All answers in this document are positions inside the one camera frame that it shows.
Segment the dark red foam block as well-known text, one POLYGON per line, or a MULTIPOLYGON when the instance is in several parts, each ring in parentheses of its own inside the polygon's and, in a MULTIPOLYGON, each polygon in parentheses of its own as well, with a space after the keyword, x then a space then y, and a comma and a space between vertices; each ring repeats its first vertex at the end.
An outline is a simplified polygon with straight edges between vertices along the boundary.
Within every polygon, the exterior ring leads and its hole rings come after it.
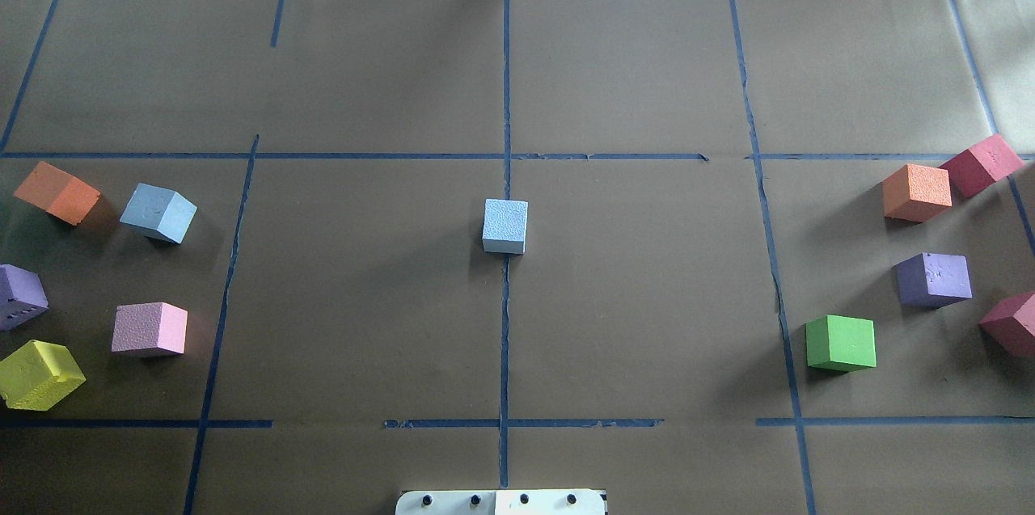
POLYGON ((1006 140, 994 134, 965 148, 943 163, 952 184, 962 196, 975 196, 1024 166, 1019 154, 1006 140))

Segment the purple foam block right side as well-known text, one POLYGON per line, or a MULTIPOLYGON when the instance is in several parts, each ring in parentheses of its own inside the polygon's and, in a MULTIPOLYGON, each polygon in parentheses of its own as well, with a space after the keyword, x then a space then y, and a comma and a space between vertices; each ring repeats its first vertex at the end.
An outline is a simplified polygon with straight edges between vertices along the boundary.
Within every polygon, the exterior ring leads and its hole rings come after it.
POLYGON ((967 258, 922 252, 893 268, 905 306, 938 309, 973 297, 967 258))

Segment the orange foam block right side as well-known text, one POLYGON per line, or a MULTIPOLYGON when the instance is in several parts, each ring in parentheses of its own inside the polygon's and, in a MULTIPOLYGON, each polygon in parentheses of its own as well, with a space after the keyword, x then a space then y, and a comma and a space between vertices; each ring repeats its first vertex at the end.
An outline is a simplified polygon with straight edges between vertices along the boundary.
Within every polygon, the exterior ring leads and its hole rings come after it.
POLYGON ((949 173, 908 163, 882 181, 884 216, 923 223, 953 207, 949 173))

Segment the green foam block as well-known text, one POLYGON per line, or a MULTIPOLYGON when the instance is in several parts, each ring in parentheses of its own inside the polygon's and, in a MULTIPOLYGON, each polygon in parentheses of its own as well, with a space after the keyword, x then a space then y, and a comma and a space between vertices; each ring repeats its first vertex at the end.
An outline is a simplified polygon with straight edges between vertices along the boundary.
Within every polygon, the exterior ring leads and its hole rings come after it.
POLYGON ((850 373, 877 367, 875 323, 828 314, 805 324, 806 361, 814 369, 850 373))

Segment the purple foam block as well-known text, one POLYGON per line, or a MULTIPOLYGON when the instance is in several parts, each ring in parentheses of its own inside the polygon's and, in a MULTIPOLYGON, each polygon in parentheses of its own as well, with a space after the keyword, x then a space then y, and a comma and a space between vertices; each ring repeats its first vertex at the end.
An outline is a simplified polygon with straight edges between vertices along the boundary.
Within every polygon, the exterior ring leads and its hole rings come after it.
POLYGON ((1 331, 11 331, 48 312, 49 300, 35 272, 1 264, 1 331))
POLYGON ((893 268, 905 306, 938 309, 973 297, 967 258, 922 252, 893 268))

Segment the light blue foam block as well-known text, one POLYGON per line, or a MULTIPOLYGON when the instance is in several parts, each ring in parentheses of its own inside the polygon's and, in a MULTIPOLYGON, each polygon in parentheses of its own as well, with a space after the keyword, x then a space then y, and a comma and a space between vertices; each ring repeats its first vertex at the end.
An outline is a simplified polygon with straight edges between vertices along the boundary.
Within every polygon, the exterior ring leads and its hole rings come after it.
POLYGON ((484 252, 524 254, 527 243, 528 209, 527 201, 485 199, 481 235, 484 252))

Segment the purple foam block left side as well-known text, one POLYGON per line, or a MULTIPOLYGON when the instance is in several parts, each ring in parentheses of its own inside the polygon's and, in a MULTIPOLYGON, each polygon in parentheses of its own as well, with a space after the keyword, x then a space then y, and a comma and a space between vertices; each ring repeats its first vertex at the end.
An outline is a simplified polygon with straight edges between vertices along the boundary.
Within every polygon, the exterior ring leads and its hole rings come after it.
POLYGON ((1 264, 1 331, 11 331, 48 312, 49 300, 35 272, 1 264))

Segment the crimson foam block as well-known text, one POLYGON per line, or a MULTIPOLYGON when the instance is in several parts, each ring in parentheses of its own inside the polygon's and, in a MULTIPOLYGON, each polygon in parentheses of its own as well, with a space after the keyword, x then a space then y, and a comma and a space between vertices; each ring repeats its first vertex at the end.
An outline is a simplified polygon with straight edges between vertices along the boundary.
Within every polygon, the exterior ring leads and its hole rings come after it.
POLYGON ((1034 357, 1034 291, 1005 298, 978 326, 1014 357, 1034 357))

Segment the pink foam block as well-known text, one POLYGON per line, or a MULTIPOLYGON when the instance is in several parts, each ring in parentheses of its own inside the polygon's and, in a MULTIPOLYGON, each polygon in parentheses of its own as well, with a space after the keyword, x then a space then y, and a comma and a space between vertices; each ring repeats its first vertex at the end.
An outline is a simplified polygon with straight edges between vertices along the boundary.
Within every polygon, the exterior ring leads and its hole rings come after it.
POLYGON ((188 312, 169 302, 140 302, 116 308, 110 350, 131 357, 184 353, 188 312))

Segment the orange foam block left side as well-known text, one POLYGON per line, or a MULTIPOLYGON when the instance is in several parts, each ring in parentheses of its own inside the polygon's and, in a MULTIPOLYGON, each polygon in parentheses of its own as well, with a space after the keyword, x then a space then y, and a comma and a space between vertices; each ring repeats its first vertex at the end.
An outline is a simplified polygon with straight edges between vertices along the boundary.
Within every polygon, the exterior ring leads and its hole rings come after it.
POLYGON ((25 201, 70 226, 78 226, 101 194, 96 188, 62 169, 38 162, 14 189, 25 201))

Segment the orange foam block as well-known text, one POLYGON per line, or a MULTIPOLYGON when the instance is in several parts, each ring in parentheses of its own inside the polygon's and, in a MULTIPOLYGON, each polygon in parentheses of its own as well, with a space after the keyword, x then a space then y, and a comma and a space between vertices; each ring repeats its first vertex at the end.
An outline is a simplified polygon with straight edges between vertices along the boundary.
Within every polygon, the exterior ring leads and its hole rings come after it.
POLYGON ((62 169, 38 162, 14 189, 25 201, 70 226, 78 226, 101 194, 96 188, 62 169))
POLYGON ((882 181, 884 216, 923 223, 953 207, 949 173, 908 163, 882 181))

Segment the yellow foam block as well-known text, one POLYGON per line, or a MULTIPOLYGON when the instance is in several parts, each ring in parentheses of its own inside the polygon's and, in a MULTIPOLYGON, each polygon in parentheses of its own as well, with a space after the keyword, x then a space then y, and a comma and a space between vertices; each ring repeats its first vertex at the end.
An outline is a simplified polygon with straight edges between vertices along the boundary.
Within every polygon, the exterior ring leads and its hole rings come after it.
POLYGON ((61 344, 29 340, 1 361, 2 399, 14 411, 48 411, 86 380, 73 354, 61 344))

